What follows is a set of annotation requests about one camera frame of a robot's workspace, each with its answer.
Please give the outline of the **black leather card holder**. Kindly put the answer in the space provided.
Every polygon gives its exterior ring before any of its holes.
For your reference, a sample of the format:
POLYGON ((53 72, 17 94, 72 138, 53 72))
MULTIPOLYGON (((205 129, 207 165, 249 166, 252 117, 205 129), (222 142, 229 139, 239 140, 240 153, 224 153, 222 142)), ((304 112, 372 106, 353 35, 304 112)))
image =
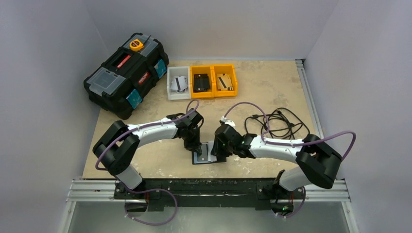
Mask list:
POLYGON ((201 165, 201 164, 214 164, 216 162, 216 158, 210 157, 210 144, 213 141, 209 141, 207 143, 202 143, 202 154, 196 155, 192 152, 192 164, 193 165, 201 165))

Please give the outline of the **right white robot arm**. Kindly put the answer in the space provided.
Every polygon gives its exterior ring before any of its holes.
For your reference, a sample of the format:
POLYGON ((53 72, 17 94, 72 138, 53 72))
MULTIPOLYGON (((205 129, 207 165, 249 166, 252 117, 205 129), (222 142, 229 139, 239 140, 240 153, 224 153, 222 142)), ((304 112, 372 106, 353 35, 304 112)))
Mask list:
POLYGON ((343 160, 337 151, 314 134, 308 134, 304 139, 283 140, 252 133, 241 135, 234 127, 222 124, 214 136, 212 154, 219 159, 237 155, 297 164, 297 167, 278 174, 273 192, 280 198, 308 184, 331 189, 343 160))

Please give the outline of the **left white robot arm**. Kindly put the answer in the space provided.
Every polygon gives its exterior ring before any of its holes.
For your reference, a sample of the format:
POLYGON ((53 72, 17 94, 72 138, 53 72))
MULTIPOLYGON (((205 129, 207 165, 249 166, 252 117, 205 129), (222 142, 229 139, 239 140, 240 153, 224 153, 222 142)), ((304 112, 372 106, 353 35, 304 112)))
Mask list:
POLYGON ((131 165, 136 150, 144 145, 166 139, 183 140, 185 150, 201 152, 200 127, 203 116, 191 108, 186 114, 168 115, 146 124, 127 125, 115 121, 94 145, 97 163, 126 186, 134 199, 143 196, 143 178, 131 165))

